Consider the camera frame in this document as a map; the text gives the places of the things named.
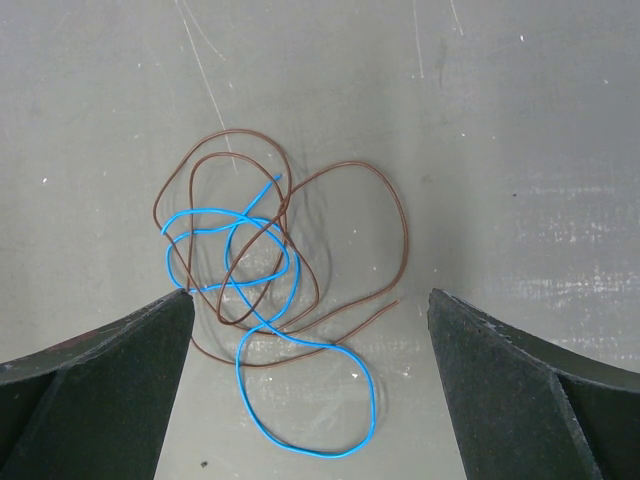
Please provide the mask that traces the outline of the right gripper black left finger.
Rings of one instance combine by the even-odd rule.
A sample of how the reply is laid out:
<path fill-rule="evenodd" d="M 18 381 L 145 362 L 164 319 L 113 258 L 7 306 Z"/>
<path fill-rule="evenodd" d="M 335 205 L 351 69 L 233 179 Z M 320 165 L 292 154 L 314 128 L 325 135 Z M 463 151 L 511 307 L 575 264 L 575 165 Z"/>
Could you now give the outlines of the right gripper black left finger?
<path fill-rule="evenodd" d="M 176 290 L 1 365 L 4 479 L 151 479 L 193 330 Z"/>

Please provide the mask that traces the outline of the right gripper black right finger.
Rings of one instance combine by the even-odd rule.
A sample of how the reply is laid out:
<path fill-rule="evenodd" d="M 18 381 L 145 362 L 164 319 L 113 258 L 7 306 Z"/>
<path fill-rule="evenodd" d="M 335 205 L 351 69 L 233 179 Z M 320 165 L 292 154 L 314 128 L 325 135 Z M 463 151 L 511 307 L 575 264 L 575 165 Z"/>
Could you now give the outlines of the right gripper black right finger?
<path fill-rule="evenodd" d="M 636 479 L 639 376 L 443 290 L 428 329 L 469 479 Z"/>

